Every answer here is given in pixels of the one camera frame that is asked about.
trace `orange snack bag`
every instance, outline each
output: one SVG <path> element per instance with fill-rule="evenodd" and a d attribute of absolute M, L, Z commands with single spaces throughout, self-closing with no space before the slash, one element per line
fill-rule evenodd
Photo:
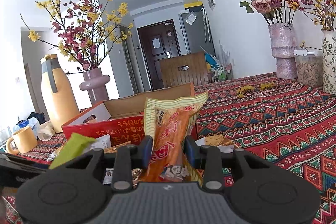
<path fill-rule="evenodd" d="M 207 93 L 173 101 L 146 100 L 144 125 L 146 135 L 154 137 L 152 156 L 139 181 L 182 182 L 202 179 L 183 154 L 182 142 L 195 124 Z"/>

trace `beige thermos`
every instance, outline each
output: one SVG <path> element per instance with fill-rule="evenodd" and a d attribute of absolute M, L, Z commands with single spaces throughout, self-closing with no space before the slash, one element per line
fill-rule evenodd
<path fill-rule="evenodd" d="M 57 54 L 41 59 L 41 90 L 45 107 L 55 132 L 63 132 L 61 125 L 80 114 L 70 81 L 61 69 Z"/>

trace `thermos handle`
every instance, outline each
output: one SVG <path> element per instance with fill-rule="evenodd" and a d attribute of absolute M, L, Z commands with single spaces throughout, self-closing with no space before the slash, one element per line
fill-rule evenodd
<path fill-rule="evenodd" d="M 57 92 L 57 87 L 56 87 L 56 83 L 55 83 L 53 69 L 51 67 L 51 59 L 49 59 L 48 56 L 45 56 L 45 58 L 46 58 L 47 73 L 48 73 L 48 77 L 49 77 L 51 90 L 52 90 L 52 93 L 56 93 Z"/>
<path fill-rule="evenodd" d="M 13 141 L 13 137 L 10 137 L 7 142 L 6 142 L 6 150 L 9 154 L 12 154 L 12 155 L 17 155 L 19 154 L 19 150 L 18 149 L 12 149 L 11 148 L 11 142 Z"/>

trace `red box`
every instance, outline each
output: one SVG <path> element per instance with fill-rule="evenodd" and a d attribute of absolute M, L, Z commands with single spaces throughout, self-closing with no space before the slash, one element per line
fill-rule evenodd
<path fill-rule="evenodd" d="M 112 146 L 127 141 L 139 145 L 145 136 L 143 110 L 146 98 L 175 100 L 186 96 L 194 96 L 192 83 L 102 101 L 62 125 L 63 133 L 67 139 L 74 132 L 92 138 L 109 134 Z M 84 123 L 88 118 L 95 118 L 95 122 Z M 197 139 L 196 128 L 195 126 L 192 132 L 195 139 Z"/>

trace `green snack package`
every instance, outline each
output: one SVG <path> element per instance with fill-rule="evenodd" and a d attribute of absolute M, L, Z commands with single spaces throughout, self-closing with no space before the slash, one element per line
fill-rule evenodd
<path fill-rule="evenodd" d="M 78 133 L 72 133 L 71 138 L 64 145 L 59 155 L 49 166 L 49 169 L 54 169 L 78 156 L 80 156 L 88 145 L 94 143 L 96 139 L 82 136 Z"/>

